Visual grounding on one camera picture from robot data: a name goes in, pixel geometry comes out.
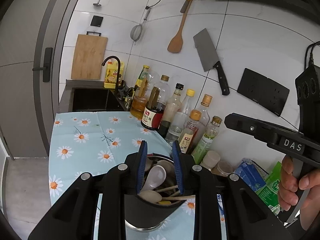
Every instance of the wooden cutting board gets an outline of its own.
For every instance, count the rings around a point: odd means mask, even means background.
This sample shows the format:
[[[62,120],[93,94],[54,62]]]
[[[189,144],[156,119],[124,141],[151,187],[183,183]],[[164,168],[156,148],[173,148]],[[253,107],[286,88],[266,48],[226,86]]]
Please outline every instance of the wooden cutting board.
[[[79,34],[73,55],[71,79],[100,79],[108,38]]]

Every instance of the black wall switch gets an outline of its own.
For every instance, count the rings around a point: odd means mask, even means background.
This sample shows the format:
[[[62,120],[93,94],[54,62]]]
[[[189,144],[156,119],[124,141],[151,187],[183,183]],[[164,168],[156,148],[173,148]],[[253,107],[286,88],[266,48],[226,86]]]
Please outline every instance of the black wall switch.
[[[90,26],[100,27],[102,20],[103,20],[103,17],[94,15],[90,23]]]
[[[280,116],[289,95],[289,89],[248,68],[244,69],[237,92],[277,116]]]

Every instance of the yellow plastic bottle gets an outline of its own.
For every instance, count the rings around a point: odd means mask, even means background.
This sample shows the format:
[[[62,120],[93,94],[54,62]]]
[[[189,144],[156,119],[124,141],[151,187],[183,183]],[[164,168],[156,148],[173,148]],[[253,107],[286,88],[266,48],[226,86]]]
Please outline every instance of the yellow plastic bottle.
[[[121,61],[120,66],[120,76],[119,76],[119,85],[121,84],[122,73],[124,69],[124,63]],[[111,61],[107,64],[106,77],[104,79],[104,88],[114,89],[116,88],[116,79],[118,73],[118,62],[112,63]]]

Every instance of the screw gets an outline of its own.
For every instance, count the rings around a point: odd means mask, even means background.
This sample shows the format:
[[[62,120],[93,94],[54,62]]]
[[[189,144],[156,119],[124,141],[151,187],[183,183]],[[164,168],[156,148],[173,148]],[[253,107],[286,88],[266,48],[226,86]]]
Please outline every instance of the screw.
[[[121,163],[118,165],[118,170],[125,171],[128,168],[127,164]]]
[[[89,173],[82,173],[81,174],[81,177],[80,177],[82,180],[87,180],[90,178],[90,174]]]
[[[192,169],[193,169],[194,171],[201,171],[201,170],[202,170],[202,167],[201,167],[200,165],[193,165],[193,166],[192,166]]]
[[[229,178],[231,179],[231,180],[233,180],[233,181],[237,181],[238,179],[239,179],[239,176],[237,175],[237,174],[231,174],[230,176],[229,176]]]

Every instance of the floral tablecloth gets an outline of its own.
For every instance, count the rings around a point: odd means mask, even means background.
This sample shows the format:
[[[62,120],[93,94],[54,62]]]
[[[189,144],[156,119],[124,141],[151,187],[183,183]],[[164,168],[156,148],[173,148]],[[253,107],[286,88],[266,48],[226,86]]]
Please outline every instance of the floral tablecloth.
[[[128,154],[138,151],[142,140],[148,142],[148,153],[169,156],[171,147],[157,132],[143,128],[140,121],[128,112],[57,114],[49,157],[51,204],[81,173],[95,176],[124,163]],[[94,239],[98,235],[99,214],[97,209]],[[195,200],[189,199],[153,232],[140,233],[127,228],[127,240],[192,240],[194,215]],[[225,232],[223,219],[221,223]]]

